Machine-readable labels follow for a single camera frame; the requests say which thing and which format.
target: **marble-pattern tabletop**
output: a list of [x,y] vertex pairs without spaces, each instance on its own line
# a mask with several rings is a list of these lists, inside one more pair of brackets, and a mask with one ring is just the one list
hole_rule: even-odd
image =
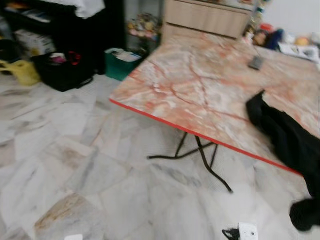
[[[148,160],[174,154],[183,132],[111,103],[119,83],[58,92],[0,74],[0,240],[226,240],[238,222],[259,240],[320,239],[290,222],[310,197],[295,173],[220,146],[213,170],[230,194],[197,153]],[[188,135],[181,152],[195,145]]]
[[[260,70],[248,67],[256,55],[264,58]],[[245,103],[262,89],[267,104],[320,136],[320,71],[314,63],[207,33],[186,30],[161,45],[110,100],[290,170],[249,121]]]

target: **black bag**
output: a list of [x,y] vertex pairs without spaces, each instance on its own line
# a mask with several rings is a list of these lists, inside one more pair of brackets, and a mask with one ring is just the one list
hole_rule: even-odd
[[42,82],[60,92],[79,89],[92,82],[95,74],[92,58],[69,51],[67,61],[54,64],[51,53],[34,56],[31,60],[39,73]]

